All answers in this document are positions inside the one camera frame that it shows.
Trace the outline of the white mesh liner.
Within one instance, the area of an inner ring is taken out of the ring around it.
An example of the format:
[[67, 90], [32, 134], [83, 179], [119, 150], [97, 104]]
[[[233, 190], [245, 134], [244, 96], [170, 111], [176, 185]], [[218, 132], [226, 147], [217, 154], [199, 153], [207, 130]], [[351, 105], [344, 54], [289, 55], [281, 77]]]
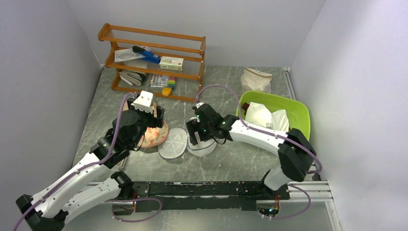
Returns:
[[276, 131], [289, 131], [289, 119], [286, 110], [270, 112], [267, 107], [260, 103], [251, 102], [245, 109], [245, 121], [253, 125]]

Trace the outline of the dark red bra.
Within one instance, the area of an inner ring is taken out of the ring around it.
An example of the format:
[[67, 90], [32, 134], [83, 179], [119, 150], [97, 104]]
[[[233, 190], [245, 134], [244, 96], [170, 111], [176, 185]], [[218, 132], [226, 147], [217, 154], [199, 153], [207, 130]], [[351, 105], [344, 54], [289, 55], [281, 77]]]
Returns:
[[242, 109], [244, 110], [244, 114], [247, 113], [247, 110], [248, 110], [249, 106], [250, 106], [249, 103], [244, 103], [244, 104], [242, 105]]

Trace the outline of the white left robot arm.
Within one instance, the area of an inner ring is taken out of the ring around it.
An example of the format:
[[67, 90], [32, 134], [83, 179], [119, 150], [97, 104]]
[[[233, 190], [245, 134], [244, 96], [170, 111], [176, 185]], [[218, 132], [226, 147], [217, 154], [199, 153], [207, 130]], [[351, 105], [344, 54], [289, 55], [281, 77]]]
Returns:
[[133, 181], [117, 171], [103, 183], [83, 188], [135, 151], [148, 128], [162, 128], [165, 109], [152, 100], [125, 98], [112, 127], [91, 150], [62, 177], [35, 195], [23, 194], [16, 200], [22, 216], [33, 231], [60, 231], [77, 215], [111, 199], [134, 199]]

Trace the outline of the white mesh laundry bag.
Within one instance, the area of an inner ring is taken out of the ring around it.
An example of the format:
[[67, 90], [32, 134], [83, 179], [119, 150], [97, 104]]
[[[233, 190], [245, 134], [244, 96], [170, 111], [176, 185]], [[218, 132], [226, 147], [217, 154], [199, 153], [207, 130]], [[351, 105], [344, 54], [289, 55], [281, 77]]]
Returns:
[[204, 157], [212, 153], [217, 146], [215, 140], [199, 141], [193, 145], [187, 130], [183, 128], [171, 128], [165, 141], [158, 145], [157, 150], [163, 159], [176, 159], [185, 151], [198, 157]]

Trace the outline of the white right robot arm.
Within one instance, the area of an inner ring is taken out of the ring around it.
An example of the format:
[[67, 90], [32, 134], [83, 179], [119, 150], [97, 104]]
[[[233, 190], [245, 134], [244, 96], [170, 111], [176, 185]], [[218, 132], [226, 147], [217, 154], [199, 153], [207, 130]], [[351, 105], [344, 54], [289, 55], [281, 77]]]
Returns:
[[192, 145], [208, 140], [239, 141], [264, 149], [279, 158], [280, 165], [269, 170], [260, 194], [272, 199], [278, 189], [291, 181], [303, 182], [316, 161], [316, 151], [301, 130], [276, 131], [248, 123], [236, 115], [222, 116], [207, 103], [193, 106], [195, 116], [186, 122]]

